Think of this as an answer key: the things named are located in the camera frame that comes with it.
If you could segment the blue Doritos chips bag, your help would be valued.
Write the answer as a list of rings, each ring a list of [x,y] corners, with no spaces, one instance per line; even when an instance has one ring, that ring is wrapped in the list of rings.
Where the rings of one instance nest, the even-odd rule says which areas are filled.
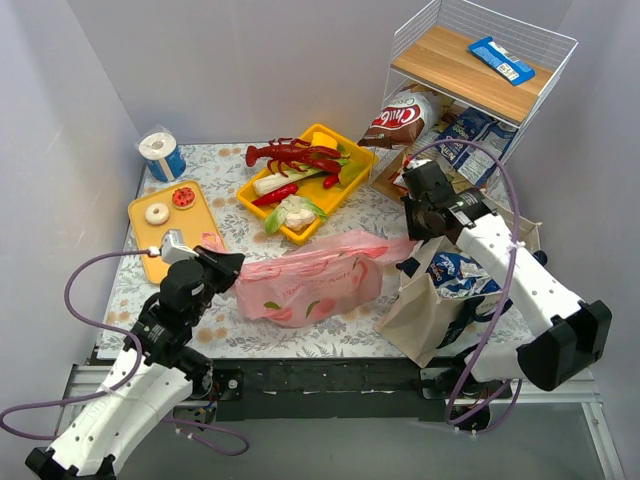
[[[427,268],[441,298],[464,299],[489,295],[501,287],[471,257],[454,252],[438,252]]]

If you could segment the pink plastic bag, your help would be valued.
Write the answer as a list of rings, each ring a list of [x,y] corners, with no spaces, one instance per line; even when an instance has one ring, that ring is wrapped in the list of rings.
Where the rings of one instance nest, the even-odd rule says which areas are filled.
[[[351,230],[317,239],[277,258],[246,262],[205,313],[301,328],[377,299],[385,268],[407,259],[415,243]]]

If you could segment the beige canvas tote bag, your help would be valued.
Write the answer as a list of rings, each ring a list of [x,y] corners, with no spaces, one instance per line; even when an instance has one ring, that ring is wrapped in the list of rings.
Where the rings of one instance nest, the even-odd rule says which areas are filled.
[[[444,237],[418,243],[411,256],[398,265],[396,301],[374,326],[383,339],[420,367],[435,357],[453,356],[477,344],[501,294],[441,298],[427,272],[438,252],[469,256]]]

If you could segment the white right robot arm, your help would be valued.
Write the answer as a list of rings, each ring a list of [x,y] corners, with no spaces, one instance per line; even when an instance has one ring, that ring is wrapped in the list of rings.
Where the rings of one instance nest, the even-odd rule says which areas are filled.
[[[552,391],[598,361],[612,320],[557,281],[525,248],[518,232],[475,190],[456,193],[439,165],[408,168],[403,178],[409,236],[446,237],[489,274],[521,313],[534,338],[517,346],[477,347],[465,364],[478,382],[525,379]]]

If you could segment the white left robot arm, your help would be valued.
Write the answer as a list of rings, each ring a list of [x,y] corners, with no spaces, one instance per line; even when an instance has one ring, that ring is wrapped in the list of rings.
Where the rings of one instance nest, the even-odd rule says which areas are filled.
[[[121,352],[71,425],[25,460],[40,479],[113,479],[127,458],[181,401],[208,395],[211,360],[189,347],[215,295],[237,280],[244,255],[197,246],[172,263],[143,304]]]

